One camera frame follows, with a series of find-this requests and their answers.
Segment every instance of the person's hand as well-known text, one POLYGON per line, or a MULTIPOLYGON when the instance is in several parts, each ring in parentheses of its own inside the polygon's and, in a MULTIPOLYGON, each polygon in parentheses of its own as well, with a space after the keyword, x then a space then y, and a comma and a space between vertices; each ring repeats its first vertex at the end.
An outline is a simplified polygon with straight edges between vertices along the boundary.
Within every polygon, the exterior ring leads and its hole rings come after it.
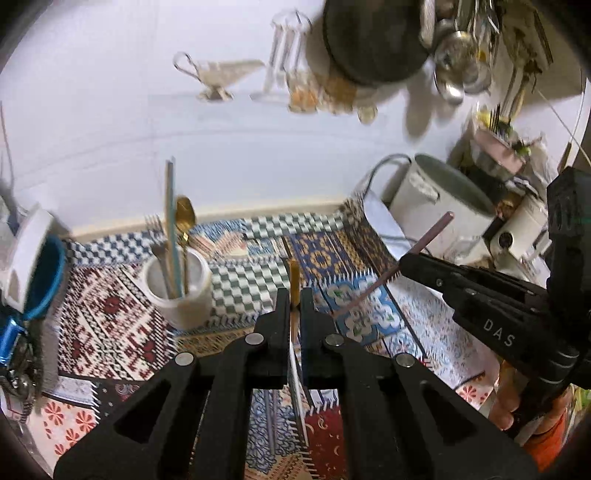
MULTIPOLYGON (((499 375, 499 389, 496 393, 496 400, 488 416, 488 419, 501 430, 511 428, 514 421, 512 412, 517 410, 521 402, 521 398, 515 389, 514 376, 515 369, 507 362, 503 362, 499 375)), ((572 398, 573 393, 571 388, 568 388, 559 398, 556 398, 552 410, 544 417, 544 420, 542 420, 542 423, 540 423, 534 434, 540 435, 551 430, 560 420, 572 398)))

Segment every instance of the gold spoon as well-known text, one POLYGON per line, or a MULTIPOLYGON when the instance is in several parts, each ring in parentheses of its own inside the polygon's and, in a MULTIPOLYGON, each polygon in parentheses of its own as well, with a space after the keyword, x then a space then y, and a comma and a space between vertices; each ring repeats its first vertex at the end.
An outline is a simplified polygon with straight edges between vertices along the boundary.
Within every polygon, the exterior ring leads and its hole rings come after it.
POLYGON ((197 220, 191 200, 183 195, 177 197, 177 209, 174 214, 174 221, 177 228, 183 234, 183 288, 184 294, 189 293, 189 266, 187 264, 187 245, 189 244, 189 230, 195 226, 197 220))

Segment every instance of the white rice cooker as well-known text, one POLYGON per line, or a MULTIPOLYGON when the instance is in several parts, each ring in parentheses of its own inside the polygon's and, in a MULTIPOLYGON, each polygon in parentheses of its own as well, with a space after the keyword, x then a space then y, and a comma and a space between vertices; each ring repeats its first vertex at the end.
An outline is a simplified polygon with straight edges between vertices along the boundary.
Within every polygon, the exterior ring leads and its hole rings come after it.
POLYGON ((418 240, 448 211, 455 218, 428 246, 439 258, 455 245, 476 241, 496 216, 486 194, 462 172, 429 155, 416 155, 390 213, 405 236, 418 240))

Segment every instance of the fork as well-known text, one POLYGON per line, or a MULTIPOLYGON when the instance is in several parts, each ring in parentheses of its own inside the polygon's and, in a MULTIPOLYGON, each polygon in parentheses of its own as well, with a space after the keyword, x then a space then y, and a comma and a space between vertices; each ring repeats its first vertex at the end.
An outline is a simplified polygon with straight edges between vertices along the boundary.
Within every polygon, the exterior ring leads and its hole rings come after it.
POLYGON ((152 238, 152 245, 150 246, 152 253, 160 263, 160 269, 162 270, 162 276, 164 277, 164 288, 166 289, 167 298, 174 297, 172 295, 172 287, 170 285, 170 277, 168 276, 168 266, 166 264, 166 257, 168 252, 168 242, 164 236, 164 229, 162 228, 162 222, 158 215, 148 215, 145 218, 146 228, 152 238))

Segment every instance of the white utensil holder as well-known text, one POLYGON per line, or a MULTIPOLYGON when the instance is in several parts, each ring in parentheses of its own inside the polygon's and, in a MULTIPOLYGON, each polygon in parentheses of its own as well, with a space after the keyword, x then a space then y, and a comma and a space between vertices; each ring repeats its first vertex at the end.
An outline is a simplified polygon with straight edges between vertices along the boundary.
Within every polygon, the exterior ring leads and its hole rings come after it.
POLYGON ((206 260, 197 251, 187 248, 187 263, 189 292, 177 299, 166 298, 164 277, 156 257, 150 257, 139 274, 139 287, 162 317, 177 330, 203 326, 212 309, 212 272, 206 260))

